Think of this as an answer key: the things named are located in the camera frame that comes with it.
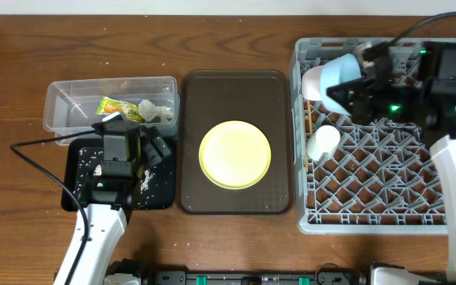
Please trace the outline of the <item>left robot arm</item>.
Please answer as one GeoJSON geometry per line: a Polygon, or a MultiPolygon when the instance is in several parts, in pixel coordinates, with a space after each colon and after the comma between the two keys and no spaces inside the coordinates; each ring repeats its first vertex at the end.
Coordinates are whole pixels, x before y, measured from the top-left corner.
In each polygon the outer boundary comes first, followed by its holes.
{"type": "Polygon", "coordinates": [[[140,283],[139,275],[108,275],[108,263],[133,211],[173,203],[175,144],[137,123],[93,127],[95,139],[77,133],[68,149],[62,207],[77,222],[55,283],[140,283]]]}

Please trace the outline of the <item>white bowl with rice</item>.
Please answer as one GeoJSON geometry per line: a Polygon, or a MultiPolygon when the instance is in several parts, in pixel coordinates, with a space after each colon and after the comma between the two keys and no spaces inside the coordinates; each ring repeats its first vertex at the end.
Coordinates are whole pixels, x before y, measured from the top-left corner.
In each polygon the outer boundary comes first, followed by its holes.
{"type": "Polygon", "coordinates": [[[316,66],[309,69],[302,76],[302,96],[308,101],[320,101],[321,100],[321,72],[323,66],[316,66]]]}

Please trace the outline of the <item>white tissue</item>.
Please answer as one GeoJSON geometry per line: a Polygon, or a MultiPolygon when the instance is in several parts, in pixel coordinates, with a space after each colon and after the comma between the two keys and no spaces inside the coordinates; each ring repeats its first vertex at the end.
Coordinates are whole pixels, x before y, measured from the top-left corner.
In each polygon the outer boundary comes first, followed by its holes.
{"type": "Polygon", "coordinates": [[[170,108],[157,106],[149,100],[142,100],[139,103],[138,110],[139,115],[146,123],[166,123],[174,117],[170,108]]]}

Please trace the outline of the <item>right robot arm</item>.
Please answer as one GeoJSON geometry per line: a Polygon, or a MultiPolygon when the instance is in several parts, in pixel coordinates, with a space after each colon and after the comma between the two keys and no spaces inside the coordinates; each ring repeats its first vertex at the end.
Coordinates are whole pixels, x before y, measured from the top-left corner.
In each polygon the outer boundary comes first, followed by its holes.
{"type": "Polygon", "coordinates": [[[360,55],[366,76],[329,87],[326,94],[356,124],[388,118],[423,129],[443,192],[449,241],[447,282],[456,284],[456,43],[423,42],[418,51],[421,87],[392,85],[392,46],[385,41],[365,47],[360,55]]]}

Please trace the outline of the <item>white cup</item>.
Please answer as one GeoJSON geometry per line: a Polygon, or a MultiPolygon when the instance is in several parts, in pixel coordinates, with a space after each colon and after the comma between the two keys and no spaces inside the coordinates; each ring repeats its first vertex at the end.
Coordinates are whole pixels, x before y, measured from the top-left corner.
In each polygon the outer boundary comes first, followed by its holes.
{"type": "Polygon", "coordinates": [[[306,142],[306,154],[315,162],[331,158],[340,143],[340,132],[330,125],[319,127],[306,142]]]}

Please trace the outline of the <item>green snack wrapper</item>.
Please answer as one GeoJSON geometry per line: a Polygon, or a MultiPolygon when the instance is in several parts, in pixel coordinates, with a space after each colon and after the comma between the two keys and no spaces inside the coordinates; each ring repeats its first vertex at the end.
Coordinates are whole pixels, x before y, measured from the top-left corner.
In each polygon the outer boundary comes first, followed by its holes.
{"type": "Polygon", "coordinates": [[[123,113],[129,120],[138,121],[145,123],[146,121],[140,116],[139,108],[137,105],[126,102],[111,99],[109,97],[103,97],[97,110],[97,115],[110,115],[115,112],[123,113]]]}

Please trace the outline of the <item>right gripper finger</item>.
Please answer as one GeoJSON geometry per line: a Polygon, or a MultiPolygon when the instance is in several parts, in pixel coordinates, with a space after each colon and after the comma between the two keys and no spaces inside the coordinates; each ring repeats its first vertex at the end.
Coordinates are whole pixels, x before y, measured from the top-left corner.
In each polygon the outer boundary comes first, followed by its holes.
{"type": "Polygon", "coordinates": [[[326,89],[326,109],[350,116],[354,124],[368,125],[374,121],[372,103],[367,82],[361,78],[326,89]]]}
{"type": "Polygon", "coordinates": [[[393,60],[390,42],[366,42],[356,48],[357,59],[363,74],[373,86],[386,86],[393,80],[393,60]]]}

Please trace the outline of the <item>light blue bowl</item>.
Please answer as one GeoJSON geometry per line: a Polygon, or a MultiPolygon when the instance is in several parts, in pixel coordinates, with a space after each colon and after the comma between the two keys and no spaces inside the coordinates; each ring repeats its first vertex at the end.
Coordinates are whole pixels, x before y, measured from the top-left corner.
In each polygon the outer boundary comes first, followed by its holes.
{"type": "Polygon", "coordinates": [[[324,107],[330,112],[349,115],[344,107],[327,95],[327,89],[361,79],[361,77],[362,73],[358,60],[353,54],[346,54],[327,62],[323,66],[320,76],[321,101],[324,107]]]}

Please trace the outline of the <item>yellow plate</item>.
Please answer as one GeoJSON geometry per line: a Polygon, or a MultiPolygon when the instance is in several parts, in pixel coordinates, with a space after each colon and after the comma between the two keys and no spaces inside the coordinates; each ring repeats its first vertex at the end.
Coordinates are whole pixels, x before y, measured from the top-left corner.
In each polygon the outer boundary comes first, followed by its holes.
{"type": "Polygon", "coordinates": [[[220,123],[199,145],[199,166],[213,184],[229,190],[254,186],[266,175],[272,149],[258,127],[240,120],[220,123]]]}

